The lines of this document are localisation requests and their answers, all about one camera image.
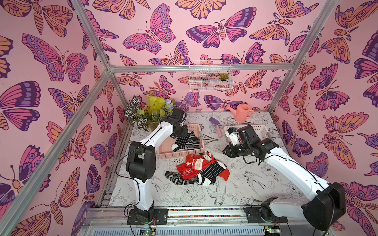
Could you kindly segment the black pinstripe sock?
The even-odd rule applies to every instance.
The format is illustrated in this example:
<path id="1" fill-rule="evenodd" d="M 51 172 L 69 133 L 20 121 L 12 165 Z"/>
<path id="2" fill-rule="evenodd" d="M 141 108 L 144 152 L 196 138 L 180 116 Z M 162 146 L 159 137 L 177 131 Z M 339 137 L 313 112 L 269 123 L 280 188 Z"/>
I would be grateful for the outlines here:
<path id="1" fill-rule="evenodd" d="M 224 169 L 227 169 L 224 164 L 220 162 L 212 163 L 197 175 L 199 180 L 198 184 L 205 187 L 214 184 L 216 182 L 216 178 Z"/>

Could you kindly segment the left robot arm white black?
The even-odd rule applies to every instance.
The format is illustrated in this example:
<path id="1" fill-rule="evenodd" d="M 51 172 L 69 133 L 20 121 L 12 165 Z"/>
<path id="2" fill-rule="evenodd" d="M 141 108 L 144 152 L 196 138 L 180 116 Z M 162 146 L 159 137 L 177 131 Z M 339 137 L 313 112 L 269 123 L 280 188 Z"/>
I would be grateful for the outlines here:
<path id="1" fill-rule="evenodd" d="M 174 108 L 171 115 L 162 119 L 155 130 L 142 141 L 133 141 L 129 146 L 126 171 L 135 182 L 136 204 L 132 216 L 136 220 L 149 224 L 155 220 L 154 200 L 152 197 L 151 178 L 156 171 L 156 151 L 168 138 L 183 136 L 188 128 L 183 125 L 187 114 Z"/>

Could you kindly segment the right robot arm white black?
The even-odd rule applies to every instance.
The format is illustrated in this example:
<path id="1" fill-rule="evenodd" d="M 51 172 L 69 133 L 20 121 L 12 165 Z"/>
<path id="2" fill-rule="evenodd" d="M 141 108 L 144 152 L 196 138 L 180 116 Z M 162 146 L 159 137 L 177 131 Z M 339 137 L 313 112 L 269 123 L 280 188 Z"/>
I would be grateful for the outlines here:
<path id="1" fill-rule="evenodd" d="M 225 135 L 230 143 L 223 154 L 230 158 L 251 155 L 259 163 L 265 162 L 289 179 L 306 198 L 303 202 L 269 198 L 259 209 L 263 221 L 282 217 L 302 219 L 326 233 L 346 213 L 346 193 L 340 183 L 329 183 L 313 174 L 271 139 L 260 139 L 251 125 L 239 129 L 230 127 Z"/>

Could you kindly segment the red bear sock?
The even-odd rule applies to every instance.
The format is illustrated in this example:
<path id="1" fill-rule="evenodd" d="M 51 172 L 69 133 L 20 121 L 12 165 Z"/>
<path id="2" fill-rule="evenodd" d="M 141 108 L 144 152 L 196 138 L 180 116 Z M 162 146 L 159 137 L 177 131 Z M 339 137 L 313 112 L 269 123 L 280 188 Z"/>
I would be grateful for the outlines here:
<path id="1" fill-rule="evenodd" d="M 198 155 L 189 154 L 186 157 L 187 166 L 191 167 L 194 170 L 203 171 L 212 163 L 215 163 L 217 160 L 209 152 L 199 153 Z"/>

